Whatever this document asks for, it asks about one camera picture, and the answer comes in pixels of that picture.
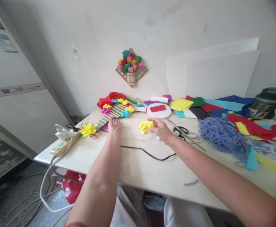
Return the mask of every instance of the label sticker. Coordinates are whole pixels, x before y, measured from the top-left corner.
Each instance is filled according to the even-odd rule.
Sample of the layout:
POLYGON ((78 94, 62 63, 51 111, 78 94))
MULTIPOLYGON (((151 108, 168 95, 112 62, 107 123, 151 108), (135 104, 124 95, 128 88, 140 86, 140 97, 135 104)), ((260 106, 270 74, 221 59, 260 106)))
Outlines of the label sticker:
POLYGON ((13 43, 9 40, 8 36, 0 34, 0 46, 7 53, 18 53, 13 43))

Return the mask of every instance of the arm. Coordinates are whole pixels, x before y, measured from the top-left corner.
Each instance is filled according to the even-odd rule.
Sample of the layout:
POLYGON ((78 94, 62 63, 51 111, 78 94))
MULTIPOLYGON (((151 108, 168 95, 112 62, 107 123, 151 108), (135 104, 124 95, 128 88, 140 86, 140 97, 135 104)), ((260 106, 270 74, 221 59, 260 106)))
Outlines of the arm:
POLYGON ((79 196, 65 223, 85 226, 110 226, 117 196, 121 156, 121 124, 110 119, 106 142, 84 181, 79 196))
POLYGON ((202 183, 246 226, 276 226, 276 199, 235 171, 176 137, 167 125, 151 118, 155 132, 202 183))

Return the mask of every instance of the paper plate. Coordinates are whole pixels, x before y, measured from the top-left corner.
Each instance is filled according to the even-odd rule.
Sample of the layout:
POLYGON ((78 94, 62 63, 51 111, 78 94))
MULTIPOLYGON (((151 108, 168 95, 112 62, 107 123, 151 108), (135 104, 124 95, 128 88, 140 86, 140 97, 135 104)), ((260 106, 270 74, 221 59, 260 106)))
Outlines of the paper plate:
POLYGON ((150 110, 151 107, 155 107, 155 106, 161 106, 161 105, 165 105, 163 103, 154 103, 151 104, 147 107, 147 115, 151 118, 159 118, 159 119, 164 119, 169 117, 172 114, 172 110, 170 109, 170 107, 168 105, 165 105, 166 110, 163 111, 158 111, 158 112, 152 112, 150 110))

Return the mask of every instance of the wooden stick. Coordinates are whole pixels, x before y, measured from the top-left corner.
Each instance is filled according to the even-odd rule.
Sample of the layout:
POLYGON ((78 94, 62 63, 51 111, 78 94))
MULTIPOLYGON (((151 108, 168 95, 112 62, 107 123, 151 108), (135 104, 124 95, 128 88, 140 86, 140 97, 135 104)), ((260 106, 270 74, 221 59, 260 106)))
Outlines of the wooden stick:
POLYGON ((180 132, 182 132, 183 135, 185 135, 187 138, 189 138, 191 141, 193 141, 198 147, 200 147, 202 150, 206 151, 203 147, 201 147, 196 141, 194 141, 189 135, 185 134, 180 128, 178 128, 170 119, 168 119, 168 122, 173 125, 176 129, 178 129, 180 132))

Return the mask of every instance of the table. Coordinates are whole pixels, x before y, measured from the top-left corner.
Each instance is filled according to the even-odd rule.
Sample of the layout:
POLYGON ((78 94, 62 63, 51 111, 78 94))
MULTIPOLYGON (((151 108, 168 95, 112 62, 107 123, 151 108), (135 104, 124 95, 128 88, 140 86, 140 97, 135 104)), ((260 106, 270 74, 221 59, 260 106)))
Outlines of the table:
MULTIPOLYGON (((97 109, 82 122, 88 121, 95 124, 102 116, 101 110, 97 109)), ((134 112, 129 118, 120 118, 123 126, 121 144, 124 146, 143 148, 160 159, 173 154, 174 151, 162 141, 158 141, 154 133, 144 136, 141 134, 139 125, 141 121, 147 120, 147 118, 147 114, 142 112, 134 112)), ((199 131, 198 121, 196 119, 177 118, 174 112, 170 116, 170 119, 176 125, 183 126, 190 132, 198 133, 199 131)), ((167 120, 164 119, 163 121, 166 122, 171 130, 173 129, 173 126, 167 120)), ((276 122, 272 120, 261 121, 262 123, 276 124, 276 122)), ((107 134, 108 133, 105 131, 99 131, 97 139, 87 137, 80 138, 70 148, 68 153, 57 162, 56 166, 87 174, 101 151, 107 134)), ((42 153, 36 156, 34 160, 49 164, 52 159, 52 155, 49 151, 58 143, 58 140, 55 141, 42 153)), ((220 152, 214 149, 210 143, 202 143, 202 146, 207 150, 207 152, 204 153, 241 174, 276 198, 275 171, 259 163, 259 170, 257 172, 249 172, 247 169, 235 165, 235 162, 238 160, 234 155, 220 152)), ((229 209, 215 197, 202 182, 198 182, 192 186, 184 186, 184 183, 193 182, 197 177, 178 156, 172 156, 166 161, 158 161, 148 156, 140 149, 121 148, 121 150, 120 183, 161 195, 168 195, 196 202, 207 207, 229 211, 229 209)))

